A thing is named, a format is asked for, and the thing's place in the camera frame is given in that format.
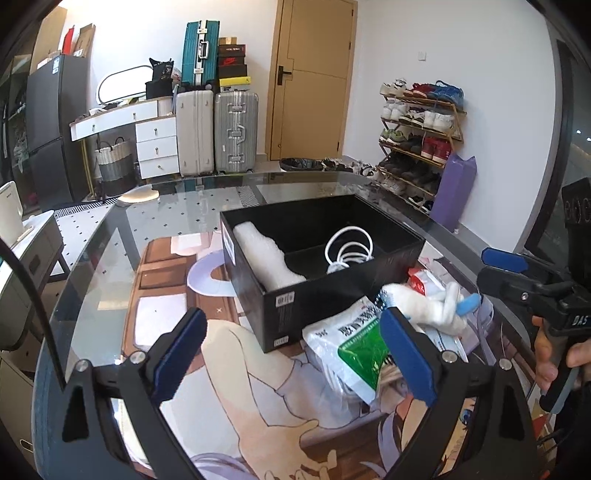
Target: purple bag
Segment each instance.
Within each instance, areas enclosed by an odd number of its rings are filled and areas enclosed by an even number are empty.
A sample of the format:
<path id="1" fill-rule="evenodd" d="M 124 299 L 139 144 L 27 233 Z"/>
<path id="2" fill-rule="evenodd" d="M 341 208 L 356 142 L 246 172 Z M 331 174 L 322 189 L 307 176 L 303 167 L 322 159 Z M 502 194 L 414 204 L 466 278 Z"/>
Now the purple bag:
<path id="1" fill-rule="evenodd" d="M 476 158 L 456 153 L 447 159 L 431 209 L 431 218 L 453 232 L 462 216 L 476 178 Z"/>

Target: barcode label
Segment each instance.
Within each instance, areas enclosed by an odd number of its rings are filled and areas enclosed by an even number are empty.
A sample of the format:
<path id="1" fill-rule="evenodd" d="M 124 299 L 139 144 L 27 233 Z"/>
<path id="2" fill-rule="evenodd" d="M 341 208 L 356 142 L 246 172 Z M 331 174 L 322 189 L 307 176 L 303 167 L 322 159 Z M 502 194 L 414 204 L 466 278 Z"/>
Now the barcode label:
<path id="1" fill-rule="evenodd" d="M 273 346 L 280 346 L 287 343 L 290 340 L 289 335 L 285 335 L 284 337 L 278 338 L 273 342 Z"/>
<path id="2" fill-rule="evenodd" d="M 232 239 L 230 238 L 230 234 L 226 230 L 226 226 L 223 224 L 222 221 L 220 221 L 220 223 L 222 224 L 223 246 L 226 247 L 226 252 L 228 252 L 228 255 L 230 256 L 230 260 L 232 260 L 232 263 L 234 265 L 236 265 L 236 255 L 234 253 L 234 242 L 232 242 Z"/>
<path id="3" fill-rule="evenodd" d="M 291 291 L 289 293 L 284 293 L 283 295 L 278 295 L 275 298 L 275 307 L 279 308 L 279 307 L 283 307 L 283 305 L 289 305 L 290 303 L 293 303 L 295 297 L 296 297 L 295 291 Z"/>

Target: refrigerator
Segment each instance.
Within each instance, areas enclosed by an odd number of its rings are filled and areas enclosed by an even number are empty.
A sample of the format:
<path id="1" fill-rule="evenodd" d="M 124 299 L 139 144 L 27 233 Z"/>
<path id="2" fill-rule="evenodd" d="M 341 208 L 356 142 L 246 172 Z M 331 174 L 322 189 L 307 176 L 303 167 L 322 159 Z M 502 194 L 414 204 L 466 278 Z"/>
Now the refrigerator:
<path id="1" fill-rule="evenodd" d="M 87 113 L 88 59 L 59 55 L 29 77 L 26 128 L 33 180 L 43 212 L 89 193 L 80 142 L 70 123 Z"/>

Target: red sneaker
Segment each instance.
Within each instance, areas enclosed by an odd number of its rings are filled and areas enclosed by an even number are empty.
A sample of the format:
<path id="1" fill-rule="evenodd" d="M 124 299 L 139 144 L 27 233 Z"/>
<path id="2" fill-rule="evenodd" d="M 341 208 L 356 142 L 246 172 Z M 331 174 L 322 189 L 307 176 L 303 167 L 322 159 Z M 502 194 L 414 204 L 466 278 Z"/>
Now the red sneaker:
<path id="1" fill-rule="evenodd" d="M 427 94 L 435 90 L 431 83 L 413 83 L 412 95 L 419 98 L 427 98 Z"/>
<path id="2" fill-rule="evenodd" d="M 423 148 L 421 149 L 421 156 L 431 160 L 433 158 L 433 154 L 435 153 L 436 147 L 437 138 L 425 137 L 425 140 L 423 140 Z"/>
<path id="3" fill-rule="evenodd" d="M 447 140 L 434 139 L 437 143 L 437 147 L 433 152 L 433 160 L 445 162 L 449 155 L 452 153 L 452 145 Z"/>

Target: white coiled cord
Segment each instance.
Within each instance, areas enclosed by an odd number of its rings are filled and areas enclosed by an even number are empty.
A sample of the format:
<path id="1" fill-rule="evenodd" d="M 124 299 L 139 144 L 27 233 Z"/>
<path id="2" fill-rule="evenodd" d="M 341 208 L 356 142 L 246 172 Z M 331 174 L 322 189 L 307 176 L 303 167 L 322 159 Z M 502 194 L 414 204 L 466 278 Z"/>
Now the white coiled cord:
<path id="1" fill-rule="evenodd" d="M 364 234 L 368 238 L 369 248 L 360 242 L 347 242 L 339 249 L 339 253 L 336 256 L 336 260 L 332 261 L 329 257 L 330 247 L 332 246 L 332 244 L 335 242 L 335 240 L 339 236 L 341 236 L 345 232 L 350 232 L 350 231 L 358 231 L 358 232 L 361 232 L 362 234 Z M 363 249 L 363 252 L 352 251 L 352 252 L 345 253 L 345 251 L 351 247 L 361 247 Z M 371 240 L 371 237 L 369 236 L 369 234 L 365 230 L 363 230 L 361 227 L 358 227 L 358 226 L 346 226 L 346 227 L 342 228 L 341 230 L 339 230 L 338 232 L 336 232 L 330 238 L 328 243 L 326 244 L 326 247 L 324 249 L 324 257 L 325 257 L 326 261 L 329 263 L 329 267 L 326 272 L 332 273 L 332 272 L 336 272 L 337 270 L 349 268 L 349 264 L 348 264 L 349 262 L 354 262 L 354 263 L 367 262 L 368 260 L 372 259 L 373 252 L 374 252 L 374 243 Z"/>

